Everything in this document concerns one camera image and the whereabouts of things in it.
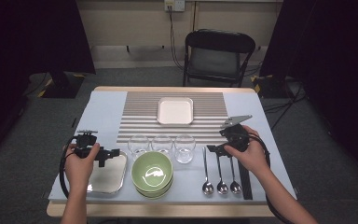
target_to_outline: black curtain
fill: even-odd
[[[28,77],[48,71],[95,74],[76,1],[0,1],[0,127]]]
[[[358,160],[358,1],[285,0],[262,72],[301,80],[332,137]]]

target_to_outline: person's left hand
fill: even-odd
[[[66,150],[67,158],[65,163],[65,173],[68,178],[71,191],[72,189],[87,189],[92,173],[94,159],[100,150],[100,144],[94,144],[88,157],[84,159],[79,158],[76,154],[70,155],[73,153],[72,149],[75,147],[75,144],[71,144]]]

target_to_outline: gray carpet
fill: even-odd
[[[43,80],[32,75],[29,90]],[[24,113],[0,145],[0,223],[58,223],[46,213],[48,195],[58,173],[61,148],[97,86],[181,86],[176,67],[99,69],[87,76],[75,99],[28,98]],[[290,83],[293,91],[298,84]],[[227,87],[227,84],[191,80],[190,86]],[[253,87],[249,78],[243,87]],[[261,99],[262,105],[288,99]],[[283,110],[267,113],[270,126]],[[295,103],[273,129],[283,162],[298,200],[320,223],[358,223],[358,164],[324,127],[323,117],[308,100]],[[90,218],[100,223],[105,218]],[[275,218],[244,219],[124,219],[132,223],[278,223]]]

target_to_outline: silver tray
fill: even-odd
[[[127,154],[122,151],[119,156],[106,160],[104,167],[99,167],[99,162],[95,161],[87,192],[110,194],[118,192],[123,185],[126,167]]]

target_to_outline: black chair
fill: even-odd
[[[191,32],[186,37],[183,86],[197,78],[240,87],[254,50],[254,40],[245,34],[208,29]]]

